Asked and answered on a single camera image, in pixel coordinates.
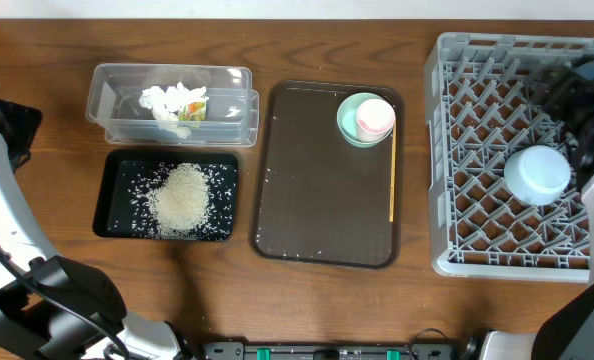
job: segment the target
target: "white plastic crate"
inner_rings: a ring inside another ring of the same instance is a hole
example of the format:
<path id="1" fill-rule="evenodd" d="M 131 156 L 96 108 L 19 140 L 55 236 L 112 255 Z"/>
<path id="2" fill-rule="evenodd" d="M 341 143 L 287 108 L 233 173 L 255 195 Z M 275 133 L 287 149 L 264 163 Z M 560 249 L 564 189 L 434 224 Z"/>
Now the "white plastic crate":
<path id="1" fill-rule="evenodd" d="M 445 33 L 424 68 L 432 265 L 445 276 L 588 281 L 588 216 L 575 189 L 551 205 L 514 198 L 514 152 L 576 141 L 530 103 L 548 71 L 594 55 L 594 39 Z"/>

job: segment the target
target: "table surface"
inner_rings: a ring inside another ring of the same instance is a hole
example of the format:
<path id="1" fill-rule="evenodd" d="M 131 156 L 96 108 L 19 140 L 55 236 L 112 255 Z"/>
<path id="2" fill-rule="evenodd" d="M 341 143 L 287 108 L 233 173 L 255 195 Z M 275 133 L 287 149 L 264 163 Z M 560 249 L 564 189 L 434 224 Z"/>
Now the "table surface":
<path id="1" fill-rule="evenodd" d="M 169 320 L 193 340 L 393 343 L 428 327 L 462 340 L 482 326 L 535 332 L 584 286 L 447 278 L 430 265 L 422 69 L 448 31 L 594 37 L 594 22 L 0 20 L 0 98 L 44 113 L 17 180 L 59 251 L 103 270 L 131 311 Z M 370 271 L 254 254 L 247 238 L 260 142 L 225 149 L 238 154 L 243 175 L 230 241 L 95 236 L 103 165 L 115 147 L 84 114 L 93 69 L 104 62 L 245 66 L 262 119 L 270 90 L 286 79 L 396 89 L 406 102 L 397 261 Z"/>

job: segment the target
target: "black tray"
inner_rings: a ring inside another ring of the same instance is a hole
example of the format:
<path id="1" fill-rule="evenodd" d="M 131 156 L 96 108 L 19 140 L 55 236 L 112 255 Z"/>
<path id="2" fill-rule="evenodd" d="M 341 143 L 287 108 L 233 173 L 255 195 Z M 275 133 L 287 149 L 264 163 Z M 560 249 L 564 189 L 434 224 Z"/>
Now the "black tray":
<path id="1" fill-rule="evenodd" d="M 357 148 L 339 105 L 370 92 L 397 116 L 394 136 Z M 272 259 L 383 268 L 399 253 L 403 101 L 392 89 L 286 81 L 273 89 L 250 233 Z"/>
<path id="2" fill-rule="evenodd" d="M 156 178 L 155 172 L 162 165 L 171 168 L 182 163 L 197 164 L 205 173 L 208 169 L 217 170 L 220 179 L 223 178 L 221 183 L 215 181 L 209 184 L 212 194 L 210 202 L 217 209 L 215 215 L 210 217 L 209 225 L 215 231 L 203 233 L 191 230 L 185 237 L 200 241 L 227 240 L 235 218 L 237 158 L 230 154 L 179 151 L 122 149 L 108 154 L 93 220 L 95 234 L 114 238 L 152 238 L 149 231 L 155 230 L 157 222 L 147 221 L 142 225 L 142 221 L 150 216 L 148 207 L 144 206 L 146 198 L 137 198 L 129 190 L 133 191 L 138 183 L 145 183 L 144 179 Z M 162 184 L 167 175 L 161 172 L 158 175 Z M 231 189 L 231 196 L 224 195 L 228 189 Z"/>

